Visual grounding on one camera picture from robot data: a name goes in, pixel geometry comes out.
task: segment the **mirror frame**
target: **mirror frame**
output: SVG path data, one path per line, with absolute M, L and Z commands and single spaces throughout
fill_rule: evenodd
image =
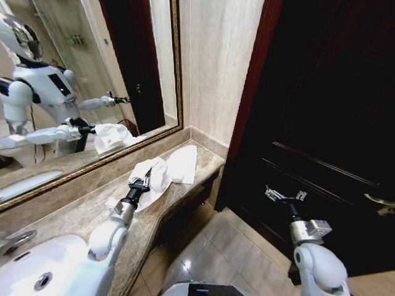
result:
M 87 166 L 83 166 L 77 171 L 69 173 L 64 176 L 60 176 L 56 179 L 53 179 L 47 183 L 44 183 L 40 187 L 32 189 L 30 191 L 26 191 L 23 194 L 19 194 L 12 199 L 0 204 L 0 213 L 6 211 L 9 208 L 15 207 L 23 202 L 26 202 L 40 194 L 43 194 L 47 191 L 50 191 L 60 185 L 65 184 L 71 180 L 77 179 L 80 176 L 83 176 L 90 171 L 93 171 L 99 167 L 102 167 L 110 162 L 113 162 L 116 159 L 124 157 L 136 150 L 142 149 L 153 142 L 156 142 L 160 139 L 163 139 L 177 131 L 180 131 L 184 128 L 183 126 L 183 99 L 182 99 L 182 75 L 181 75 L 181 46 L 180 46 L 180 9 L 178 0 L 169 0 L 170 1 L 170 13 L 171 13 L 171 26 L 172 26 L 172 43 L 173 43 L 173 60 L 174 60 L 174 75 L 175 75 L 175 91 L 177 97 L 177 115 L 178 115 L 178 125 L 170 128 L 166 131 L 163 131 L 155 136 L 152 136 L 142 142 L 139 142 L 133 146 L 123 148 L 119 151 L 113 152 L 109 155 L 106 155 L 104 158 L 97 160 Z

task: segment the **sink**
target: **sink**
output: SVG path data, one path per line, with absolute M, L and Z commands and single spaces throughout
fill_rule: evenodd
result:
M 56 177 L 59 177 L 62 174 L 63 171 L 47 171 L 45 173 L 37 174 L 11 184 L 3 189 L 0 189 L 0 202 L 42 185 L 52 179 L 55 179 Z
M 1 295 L 71 295 L 70 281 L 81 275 L 87 253 L 85 241 L 74 235 L 37 245 L 0 267 Z

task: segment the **countertop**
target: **countertop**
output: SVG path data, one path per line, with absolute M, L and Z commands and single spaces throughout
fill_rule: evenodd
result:
M 163 218 L 182 207 L 187 202 L 186 197 L 224 165 L 224 159 L 193 140 L 188 140 L 159 156 L 166 160 L 174 150 L 191 144 L 197 146 L 194 184 L 171 184 L 157 201 L 135 214 L 128 229 L 128 239 L 122 247 L 115 266 L 115 276 L 109 295 L 128 295 L 160 230 Z M 121 199 L 128 192 L 129 175 L 130 172 L 21 229 L 16 234 L 31 229 L 37 230 L 38 233 L 13 256 L 20 255 L 48 239 L 66 234 L 76 234 L 88 241 L 92 230 L 109 216 L 108 209 L 105 207 L 107 200 L 110 197 Z

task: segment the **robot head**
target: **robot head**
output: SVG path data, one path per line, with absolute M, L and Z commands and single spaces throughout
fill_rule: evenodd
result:
M 41 61 L 43 51 L 36 33 L 14 16 L 0 13 L 0 40 L 18 56 L 30 62 Z

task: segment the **door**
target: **door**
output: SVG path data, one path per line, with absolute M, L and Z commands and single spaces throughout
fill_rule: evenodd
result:
M 100 0 L 140 134 L 165 125 L 149 0 Z
M 283 3 L 241 146 L 225 171 L 223 187 L 233 192 L 222 192 L 289 258 L 291 215 L 264 195 L 265 185 L 287 196 L 307 192 L 296 205 L 302 218 L 329 222 L 325 246 L 350 276 L 395 268 L 394 216 L 379 215 L 384 206 L 367 197 L 395 199 L 394 15 L 393 2 Z

